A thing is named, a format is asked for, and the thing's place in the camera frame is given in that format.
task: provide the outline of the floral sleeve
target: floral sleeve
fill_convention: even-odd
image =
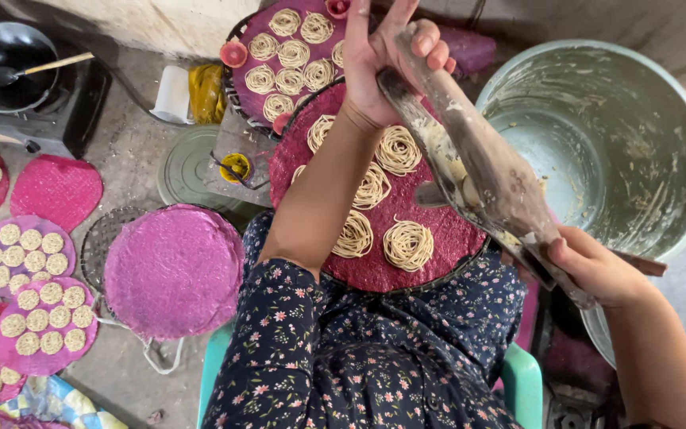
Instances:
[[[253,268],[240,295],[203,427],[298,423],[306,415],[324,294],[310,272],[271,259]]]

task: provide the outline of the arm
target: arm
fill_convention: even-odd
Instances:
[[[383,129],[399,120],[375,80],[385,66],[400,70],[393,35],[414,13],[418,0],[397,0],[371,36],[370,0],[354,0],[346,25],[343,61],[347,93],[332,129],[303,174],[287,191],[258,261],[282,258],[319,278],[343,228],[351,203],[372,161]],[[418,21],[412,50],[434,70],[452,69],[438,27]]]
[[[686,334],[661,292],[585,232],[560,227],[549,257],[605,309],[632,424],[686,428]]]

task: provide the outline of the gas stove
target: gas stove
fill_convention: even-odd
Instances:
[[[51,40],[60,58],[83,52]],[[24,112],[0,113],[0,142],[29,153],[81,158],[111,83],[110,72],[97,60],[63,66],[43,103]]]

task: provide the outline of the colorful cloth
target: colorful cloth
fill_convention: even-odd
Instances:
[[[485,251],[437,285],[379,294],[284,259],[248,226],[235,332],[203,428],[519,427],[491,394],[525,284]]]

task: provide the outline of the woman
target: woman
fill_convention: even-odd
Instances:
[[[525,291],[499,248],[428,290],[371,294],[320,273],[383,128],[398,121],[375,75],[402,64],[393,35],[417,3],[396,0],[368,37],[369,0],[353,1],[348,93],[277,213],[245,234],[235,332],[203,427],[518,427],[490,390]],[[413,52],[451,69],[436,25],[418,26]],[[672,307],[597,241],[560,232],[549,257],[605,307],[630,421],[686,427],[686,335]]]

